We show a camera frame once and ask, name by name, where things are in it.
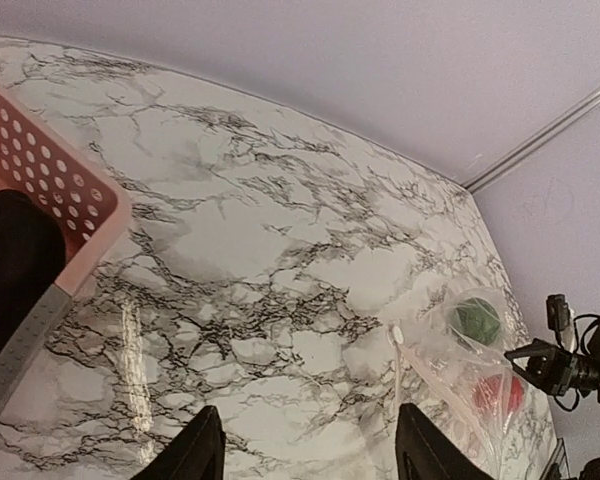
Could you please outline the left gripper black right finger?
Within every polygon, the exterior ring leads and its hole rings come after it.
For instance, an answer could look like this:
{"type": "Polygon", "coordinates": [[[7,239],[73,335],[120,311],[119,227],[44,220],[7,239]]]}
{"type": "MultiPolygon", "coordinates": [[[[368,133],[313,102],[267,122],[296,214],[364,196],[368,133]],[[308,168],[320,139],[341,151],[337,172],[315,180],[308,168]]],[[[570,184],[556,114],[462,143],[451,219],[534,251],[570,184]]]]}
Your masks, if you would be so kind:
{"type": "Polygon", "coordinates": [[[397,468],[400,480],[490,480],[413,403],[399,408],[397,468]]]}

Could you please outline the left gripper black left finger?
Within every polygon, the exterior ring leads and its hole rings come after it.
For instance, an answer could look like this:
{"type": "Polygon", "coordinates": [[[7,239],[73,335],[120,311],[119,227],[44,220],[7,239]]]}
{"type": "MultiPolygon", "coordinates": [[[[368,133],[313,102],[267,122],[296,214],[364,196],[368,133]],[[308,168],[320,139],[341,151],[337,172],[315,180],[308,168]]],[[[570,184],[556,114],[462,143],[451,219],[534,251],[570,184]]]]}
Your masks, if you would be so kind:
{"type": "Polygon", "coordinates": [[[225,432],[215,406],[203,407],[132,480],[221,480],[225,432]]]}

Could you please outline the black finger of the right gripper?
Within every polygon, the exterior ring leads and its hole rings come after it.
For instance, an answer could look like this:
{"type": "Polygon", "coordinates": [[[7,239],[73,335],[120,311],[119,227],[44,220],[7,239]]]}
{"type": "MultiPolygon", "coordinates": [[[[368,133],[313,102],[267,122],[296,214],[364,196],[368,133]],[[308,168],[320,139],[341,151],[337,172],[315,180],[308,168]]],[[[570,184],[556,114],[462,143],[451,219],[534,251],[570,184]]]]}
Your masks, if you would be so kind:
{"type": "Polygon", "coordinates": [[[536,365],[531,359],[513,359],[510,361],[514,373],[529,385],[534,387],[538,383],[536,365]]]}
{"type": "Polygon", "coordinates": [[[504,353],[504,357],[511,363],[514,363],[519,359],[532,359],[539,358],[546,360],[550,360],[553,358],[555,353],[555,345],[551,344],[545,340],[541,339],[533,339],[530,344],[524,345],[522,347],[508,350],[504,353]]]}

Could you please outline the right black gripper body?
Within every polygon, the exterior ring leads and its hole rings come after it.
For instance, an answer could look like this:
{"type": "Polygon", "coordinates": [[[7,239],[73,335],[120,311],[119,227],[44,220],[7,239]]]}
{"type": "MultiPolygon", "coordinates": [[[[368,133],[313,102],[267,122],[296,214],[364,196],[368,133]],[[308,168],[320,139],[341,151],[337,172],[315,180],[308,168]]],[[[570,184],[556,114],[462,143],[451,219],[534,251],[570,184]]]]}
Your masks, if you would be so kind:
{"type": "Polygon", "coordinates": [[[535,339],[527,361],[527,381],[556,399],[567,391],[577,392],[577,398],[591,393],[600,404],[600,316],[587,328],[591,335],[577,352],[535,339]]]}

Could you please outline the red fake tomato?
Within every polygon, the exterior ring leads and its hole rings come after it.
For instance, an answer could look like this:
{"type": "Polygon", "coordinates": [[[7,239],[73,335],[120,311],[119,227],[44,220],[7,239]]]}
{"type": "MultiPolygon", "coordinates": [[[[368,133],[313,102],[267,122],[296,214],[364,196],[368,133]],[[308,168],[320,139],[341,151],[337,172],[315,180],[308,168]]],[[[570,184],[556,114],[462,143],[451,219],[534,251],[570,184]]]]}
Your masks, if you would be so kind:
{"type": "Polygon", "coordinates": [[[517,412],[525,397],[525,390],[517,377],[512,377],[509,387],[503,384],[501,374],[480,379],[472,394],[473,405],[481,413],[495,413],[501,407],[506,414],[517,412]]]}

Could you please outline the green fake leafy vegetable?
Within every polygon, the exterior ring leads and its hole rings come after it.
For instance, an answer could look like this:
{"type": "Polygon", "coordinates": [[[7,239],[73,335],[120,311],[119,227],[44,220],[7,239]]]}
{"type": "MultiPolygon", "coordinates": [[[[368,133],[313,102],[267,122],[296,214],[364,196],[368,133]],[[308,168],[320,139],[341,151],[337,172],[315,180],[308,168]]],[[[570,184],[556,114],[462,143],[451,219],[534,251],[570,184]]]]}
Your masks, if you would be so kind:
{"type": "Polygon", "coordinates": [[[451,323],[461,335],[484,346],[492,345],[501,330],[501,321],[496,309],[479,297],[471,297],[457,303],[451,323]]]}

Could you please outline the clear zip top bag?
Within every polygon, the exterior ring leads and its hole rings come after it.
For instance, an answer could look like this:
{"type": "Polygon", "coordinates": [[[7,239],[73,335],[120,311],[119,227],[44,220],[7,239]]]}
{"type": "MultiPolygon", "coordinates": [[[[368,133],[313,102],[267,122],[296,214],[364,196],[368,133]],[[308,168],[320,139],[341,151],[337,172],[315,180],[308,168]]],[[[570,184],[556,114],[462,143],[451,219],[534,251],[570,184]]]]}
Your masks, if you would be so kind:
{"type": "Polygon", "coordinates": [[[513,319],[504,294],[490,287],[451,291],[421,316],[390,323],[388,339],[395,351],[396,382],[402,381],[405,369],[415,373],[447,409],[433,423],[476,467],[492,476],[499,474],[505,437],[521,408],[512,414],[501,407],[495,413],[481,413],[473,405],[472,394],[483,377],[501,374],[506,387],[516,377],[504,357],[507,349],[515,347],[513,319]],[[455,305],[471,297],[488,301],[500,317],[500,333],[490,346],[461,335],[451,323],[455,305]]]}

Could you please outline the pink plastic basket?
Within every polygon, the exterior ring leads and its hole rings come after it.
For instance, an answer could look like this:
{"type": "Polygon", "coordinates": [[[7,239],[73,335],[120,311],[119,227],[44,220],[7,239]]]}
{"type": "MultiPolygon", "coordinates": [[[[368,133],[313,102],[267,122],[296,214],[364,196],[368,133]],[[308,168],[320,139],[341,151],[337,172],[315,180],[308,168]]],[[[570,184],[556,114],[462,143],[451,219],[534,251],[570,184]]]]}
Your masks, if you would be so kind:
{"type": "Polygon", "coordinates": [[[130,216],[123,189],[0,86],[0,415],[130,216]]]}

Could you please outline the right aluminium frame post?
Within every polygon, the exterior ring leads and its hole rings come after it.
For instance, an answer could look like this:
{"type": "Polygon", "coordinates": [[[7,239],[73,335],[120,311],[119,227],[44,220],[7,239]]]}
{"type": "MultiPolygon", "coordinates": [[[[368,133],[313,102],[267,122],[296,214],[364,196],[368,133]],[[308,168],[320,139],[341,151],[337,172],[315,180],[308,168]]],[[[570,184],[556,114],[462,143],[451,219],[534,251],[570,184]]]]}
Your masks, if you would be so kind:
{"type": "Polygon", "coordinates": [[[471,194],[484,190],[521,166],[528,157],[599,107],[600,85],[553,121],[510,150],[492,166],[483,170],[472,180],[465,182],[463,187],[471,194]]]}

